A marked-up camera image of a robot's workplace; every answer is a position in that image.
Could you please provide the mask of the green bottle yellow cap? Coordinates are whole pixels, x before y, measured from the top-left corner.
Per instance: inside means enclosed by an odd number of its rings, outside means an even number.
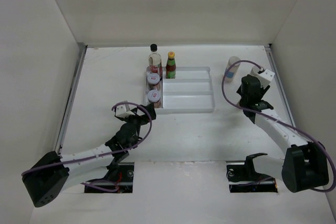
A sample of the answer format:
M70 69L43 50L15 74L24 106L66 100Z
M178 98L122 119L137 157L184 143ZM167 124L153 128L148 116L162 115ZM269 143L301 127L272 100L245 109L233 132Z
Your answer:
M175 53L170 51L167 54L167 63L166 63L166 78L175 79L176 76L176 62L175 62Z

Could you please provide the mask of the spice jar dark contents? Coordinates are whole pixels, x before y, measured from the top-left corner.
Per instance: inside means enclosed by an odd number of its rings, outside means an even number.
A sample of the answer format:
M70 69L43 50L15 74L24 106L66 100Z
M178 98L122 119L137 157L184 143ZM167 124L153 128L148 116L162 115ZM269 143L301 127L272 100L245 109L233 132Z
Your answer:
M161 80L159 74L149 73L147 75L146 80L148 83L149 90L157 90L157 91L161 90Z

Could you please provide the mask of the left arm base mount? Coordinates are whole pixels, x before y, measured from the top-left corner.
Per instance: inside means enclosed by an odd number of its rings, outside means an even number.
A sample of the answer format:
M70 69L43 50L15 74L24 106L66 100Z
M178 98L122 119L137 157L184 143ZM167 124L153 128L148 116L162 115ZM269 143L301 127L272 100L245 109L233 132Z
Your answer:
M85 194L130 194L133 192L135 163L120 163L104 178L94 179L84 185Z

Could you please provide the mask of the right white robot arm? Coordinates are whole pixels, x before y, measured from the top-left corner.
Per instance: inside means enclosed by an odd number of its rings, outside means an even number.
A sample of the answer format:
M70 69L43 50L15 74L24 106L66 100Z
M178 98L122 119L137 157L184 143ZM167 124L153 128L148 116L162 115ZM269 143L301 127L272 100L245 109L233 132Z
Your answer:
M270 86L263 87L252 75L242 78L237 90L244 114L278 145L285 155L280 178L293 193L329 183L327 157L318 144L287 127L274 107L263 100Z

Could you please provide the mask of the spice jar orange contents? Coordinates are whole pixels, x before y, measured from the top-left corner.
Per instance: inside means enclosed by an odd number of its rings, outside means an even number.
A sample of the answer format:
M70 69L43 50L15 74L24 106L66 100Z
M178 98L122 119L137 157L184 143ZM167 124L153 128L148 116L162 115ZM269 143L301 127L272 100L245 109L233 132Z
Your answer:
M158 90L150 90L147 94L147 99L153 103L156 109L161 108L161 93Z

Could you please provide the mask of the dark sauce bottle black cap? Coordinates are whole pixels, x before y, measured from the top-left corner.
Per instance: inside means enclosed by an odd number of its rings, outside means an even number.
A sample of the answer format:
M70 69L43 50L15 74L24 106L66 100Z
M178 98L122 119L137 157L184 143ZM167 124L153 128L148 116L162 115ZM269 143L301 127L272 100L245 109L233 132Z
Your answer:
M151 73L157 73L162 79L162 58L157 52L157 44L150 45L151 53L149 55L149 70Z

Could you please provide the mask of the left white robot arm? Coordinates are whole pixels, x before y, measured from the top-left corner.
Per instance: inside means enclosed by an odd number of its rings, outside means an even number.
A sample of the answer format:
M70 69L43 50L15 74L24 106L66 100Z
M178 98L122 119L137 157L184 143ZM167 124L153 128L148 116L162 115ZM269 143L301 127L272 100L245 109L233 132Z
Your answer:
M111 109L123 122L116 134L104 144L74 154L46 153L31 169L22 173L22 181L33 202L40 208L52 202L63 190L84 183L93 186L98 180L113 181L119 164L146 138L141 127L153 125L154 104L138 105L119 102Z

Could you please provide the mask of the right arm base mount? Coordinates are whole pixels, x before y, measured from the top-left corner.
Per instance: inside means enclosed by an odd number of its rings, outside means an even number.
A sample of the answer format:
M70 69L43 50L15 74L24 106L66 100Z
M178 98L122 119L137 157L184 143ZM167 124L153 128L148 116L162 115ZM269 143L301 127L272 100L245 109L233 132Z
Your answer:
M226 177L231 193L277 193L277 183L273 177L255 171L253 160L267 156L266 153L248 155L244 161L228 161Z

